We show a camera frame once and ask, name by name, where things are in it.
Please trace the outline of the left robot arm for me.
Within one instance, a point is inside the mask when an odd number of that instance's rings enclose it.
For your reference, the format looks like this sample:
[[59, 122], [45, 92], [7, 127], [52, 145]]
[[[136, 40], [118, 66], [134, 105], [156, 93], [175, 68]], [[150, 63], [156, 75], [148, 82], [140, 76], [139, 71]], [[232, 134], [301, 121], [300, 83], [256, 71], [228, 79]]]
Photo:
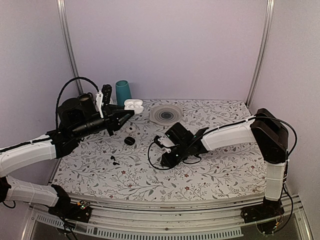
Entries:
[[79, 146], [80, 141], [106, 130], [110, 136], [133, 115], [134, 110], [109, 104], [89, 95], [65, 100], [58, 108], [60, 124], [57, 129], [40, 137], [0, 151], [0, 201], [21, 201], [55, 208], [63, 217], [74, 213], [74, 205], [59, 185], [39, 185], [19, 181], [9, 176], [15, 170], [47, 160], [63, 158]]

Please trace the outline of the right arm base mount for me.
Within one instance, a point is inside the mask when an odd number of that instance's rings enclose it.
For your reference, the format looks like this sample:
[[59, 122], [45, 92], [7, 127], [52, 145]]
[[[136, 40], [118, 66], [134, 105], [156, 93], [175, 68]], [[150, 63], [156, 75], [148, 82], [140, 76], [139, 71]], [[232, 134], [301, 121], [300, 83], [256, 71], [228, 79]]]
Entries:
[[252, 223], [280, 216], [284, 214], [284, 212], [280, 199], [273, 201], [264, 197], [260, 204], [243, 207], [240, 216], [245, 223]]

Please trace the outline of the black earbud charging case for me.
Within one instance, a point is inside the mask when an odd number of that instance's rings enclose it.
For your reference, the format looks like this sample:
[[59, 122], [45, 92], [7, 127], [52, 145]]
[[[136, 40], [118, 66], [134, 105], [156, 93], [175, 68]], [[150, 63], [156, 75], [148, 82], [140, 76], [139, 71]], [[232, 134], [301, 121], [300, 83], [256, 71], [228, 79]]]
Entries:
[[128, 146], [133, 146], [135, 143], [136, 143], [136, 140], [131, 137], [131, 136], [127, 136], [125, 139], [124, 139], [124, 143]]

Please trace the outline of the white oval charging case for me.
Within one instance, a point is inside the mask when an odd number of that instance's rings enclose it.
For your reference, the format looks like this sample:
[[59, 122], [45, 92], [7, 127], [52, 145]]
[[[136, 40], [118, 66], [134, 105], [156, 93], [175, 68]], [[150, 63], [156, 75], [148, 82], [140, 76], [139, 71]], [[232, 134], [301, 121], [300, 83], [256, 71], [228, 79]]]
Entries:
[[127, 99], [124, 101], [124, 109], [132, 110], [135, 114], [141, 114], [144, 110], [141, 99]]

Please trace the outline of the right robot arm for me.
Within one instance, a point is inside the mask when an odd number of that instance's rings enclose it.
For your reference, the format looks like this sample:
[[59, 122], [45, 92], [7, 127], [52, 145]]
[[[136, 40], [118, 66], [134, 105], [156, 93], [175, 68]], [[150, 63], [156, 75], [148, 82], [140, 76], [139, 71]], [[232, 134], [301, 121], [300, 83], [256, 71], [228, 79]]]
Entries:
[[199, 157], [169, 169], [160, 165], [165, 149], [153, 144], [155, 136], [166, 138], [167, 126], [150, 120], [152, 103], [130, 125], [135, 127], [134, 145], [123, 143], [119, 133], [113, 173], [106, 181], [108, 198], [128, 201], [208, 201], [263, 194], [267, 166], [252, 141], [230, 141]]

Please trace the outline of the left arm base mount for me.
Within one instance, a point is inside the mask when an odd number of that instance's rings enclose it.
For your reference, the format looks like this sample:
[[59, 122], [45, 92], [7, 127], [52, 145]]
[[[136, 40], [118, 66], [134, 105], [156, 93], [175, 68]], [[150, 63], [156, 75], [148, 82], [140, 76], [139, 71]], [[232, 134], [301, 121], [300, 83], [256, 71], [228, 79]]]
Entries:
[[77, 203], [71, 203], [71, 198], [61, 186], [52, 184], [51, 187], [56, 191], [58, 200], [54, 206], [48, 208], [49, 214], [82, 223], [89, 222], [92, 214], [89, 201], [80, 200]]

